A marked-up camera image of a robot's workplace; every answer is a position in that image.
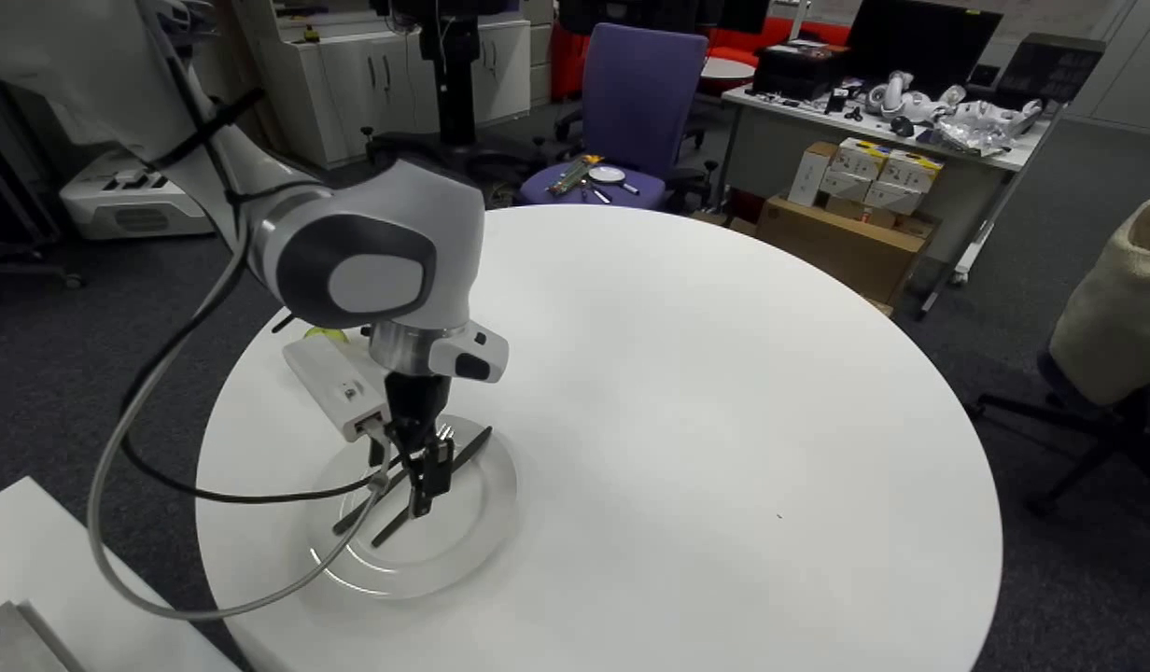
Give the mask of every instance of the black cable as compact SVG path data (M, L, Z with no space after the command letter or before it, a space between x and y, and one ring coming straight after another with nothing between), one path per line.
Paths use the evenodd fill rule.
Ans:
M167 69L171 69L177 91L179 91L179 97L184 97L184 104L187 104L194 126L202 126L199 101L194 101L194 92L187 91L187 82L184 82L184 76L179 76L179 63L167 60ZM223 193L228 193L228 201L230 201L234 243L245 243L243 218L238 218L243 201L268 198L268 193L282 193L282 192L293 192L293 187L323 187L323 184L315 184L315 180L293 180L293 184L275 184L275 187L258 192L258 193L234 193L234 187L230 187L230 180L228 180L228 170L223 170L216 145L214 145L209 137L202 137L202 142L204 142L209 163L216 170L216 176L221 176L221 184L223 184ZM118 400L118 411L128 411L128 402L136 400L136 394L143 387L143 380L146 380L146 377L148 377L148 374L155 374L194 330L202 330L209 314L221 310L221 304L238 287L243 270L245 270L245 254L243 254L243 257L234 262L234 270L228 274L223 293L216 293L204 306L199 306L194 319L192 319L184 330L177 330L177 334L155 352L155 360L148 360L146 367L138 367L138 374L130 377L130 386L128 386L128 394L123 394L123 400ZM179 483L179 477L157 472L155 464L146 464L146 458L138 457L138 448L130 445L130 437L123 437L123 457L128 457L130 466L138 466L138 472L148 474L155 483L162 483L162 487L167 487L167 489L177 489L177 494L199 498L199 499L216 499L216 504L329 499L329 498L345 498L345 494L354 494L354 489L369 487L369 474L367 474L367 477L359 477L359 483L347 483L347 487L336 487L336 489L305 489L305 494L216 494L216 489L199 489L199 487L192 487L192 483Z
M138 367L138 374L130 377L118 411L128 411L130 396L138 394L138 386L146 380L148 370L157 370L157 364L166 364L171 355L177 344L184 344L194 330L204 326L209 314L216 314L216 306L238 287L245 264L234 264L228 277L228 287L221 295L214 295L214 304L204 304L184 330L177 330L146 367ZM179 483L166 472L157 472L148 458L138 457L138 448L130 445L130 437L123 437L123 457L130 466L138 466L143 474L148 474L155 483L199 498L199 499L216 499L216 504L293 504L293 499L329 499L329 498L345 498L354 494L364 487L369 487L369 474L336 489L305 489L305 494L216 494L216 489L199 489L192 483Z
M289 310L268 334L285 334L296 320L296 314Z

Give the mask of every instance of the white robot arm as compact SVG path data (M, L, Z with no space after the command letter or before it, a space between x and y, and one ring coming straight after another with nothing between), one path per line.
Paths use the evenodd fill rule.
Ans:
M214 116L177 49L199 12L194 0L0 0L0 82L162 161ZM369 355L389 370L389 437L418 487L418 514L431 513L431 498L448 489L443 457L431 452L448 380L496 380L509 364L509 344L479 330L466 306L482 193L418 163L329 192L238 126L214 130L166 172L230 245L249 227L249 264L293 314L369 326Z

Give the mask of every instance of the white box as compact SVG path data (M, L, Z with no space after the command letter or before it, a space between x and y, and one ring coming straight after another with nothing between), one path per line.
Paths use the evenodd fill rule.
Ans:
M852 176L879 180L886 151L879 142L843 137L835 151L835 163Z
M940 161L930 161L930 157L921 157L921 153L893 151L893 153L886 157L883 180L925 193L925 192L934 192L934 184L940 180L940 172L944 172Z
M102 153L61 201L86 240L214 234L204 209L123 151Z
M835 153L833 142L815 142L815 145L803 151L787 201L815 204L815 198L823 193L823 180L830 172L833 153Z
M869 187L874 187L874 176L854 176L835 161L823 176L823 193L843 198L843 201L868 201Z
M893 180L879 180L868 193L868 209L883 209L883 213L900 213L910 218L921 204L925 192L893 184Z

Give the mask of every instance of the cardboard box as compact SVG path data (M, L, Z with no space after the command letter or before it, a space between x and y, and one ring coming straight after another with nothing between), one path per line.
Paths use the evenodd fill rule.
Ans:
M843 201L843 198L830 198L825 201L830 213L852 218L852 221L869 221L879 227L896 227L900 218L886 213L886 209L869 209L868 201Z
M893 306L921 252L921 234L893 231L830 209L769 198L758 234L868 295Z
M787 201L815 204L815 198L823 193L823 180L833 163L833 153L835 153L833 142L815 142L803 151Z

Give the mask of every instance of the computer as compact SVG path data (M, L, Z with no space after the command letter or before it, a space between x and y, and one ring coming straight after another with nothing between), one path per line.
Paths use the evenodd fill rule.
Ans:
M910 72L914 91L936 97L952 82L967 82L998 21L998 12L925 0L863 0L852 21L843 72L868 82Z
M626 21L650 30L700 30L703 0L563 0L560 25L589 34L596 21Z
M707 0L717 30L762 34L769 0Z
M1027 101L1074 101L1074 92L1095 76L1107 40L1061 36L1061 34L1027 34L1017 49L1007 72L998 79L998 104Z

